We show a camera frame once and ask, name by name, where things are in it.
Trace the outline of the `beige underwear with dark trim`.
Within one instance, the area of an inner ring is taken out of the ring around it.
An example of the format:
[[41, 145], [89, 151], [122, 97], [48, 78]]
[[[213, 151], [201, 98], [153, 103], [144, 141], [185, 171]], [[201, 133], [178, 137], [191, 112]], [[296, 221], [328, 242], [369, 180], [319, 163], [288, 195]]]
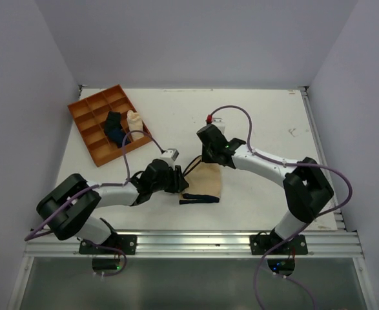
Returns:
[[220, 202], [222, 178], [217, 163], [205, 163], [199, 155], [188, 164], [183, 176], [189, 186], [179, 196], [180, 205]]

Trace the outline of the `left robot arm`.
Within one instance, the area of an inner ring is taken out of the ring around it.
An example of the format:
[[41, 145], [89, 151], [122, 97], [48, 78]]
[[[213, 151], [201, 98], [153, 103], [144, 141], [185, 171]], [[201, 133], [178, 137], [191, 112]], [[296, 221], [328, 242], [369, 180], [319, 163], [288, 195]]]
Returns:
[[38, 203], [36, 211], [58, 240], [75, 236], [107, 254], [116, 248], [115, 230], [106, 220], [92, 215], [95, 209], [137, 206], [155, 192], [179, 194], [188, 187], [179, 165], [171, 167], [155, 159], [125, 183], [92, 183], [72, 174]]

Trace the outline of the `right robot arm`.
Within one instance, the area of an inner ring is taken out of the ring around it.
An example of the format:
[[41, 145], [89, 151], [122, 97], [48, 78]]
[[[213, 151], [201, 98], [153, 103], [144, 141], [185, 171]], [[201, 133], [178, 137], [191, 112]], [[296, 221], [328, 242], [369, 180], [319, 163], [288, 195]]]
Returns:
[[271, 248], [276, 253], [286, 253], [293, 246], [293, 234], [312, 223], [334, 195], [330, 183], [312, 158], [304, 158], [303, 167], [295, 163], [290, 167], [289, 162], [271, 163], [254, 155], [245, 141], [227, 140], [213, 124], [199, 129], [197, 136], [203, 146], [203, 161], [251, 172], [284, 190], [287, 212], [269, 234], [260, 232], [250, 236], [253, 254], [262, 254]]

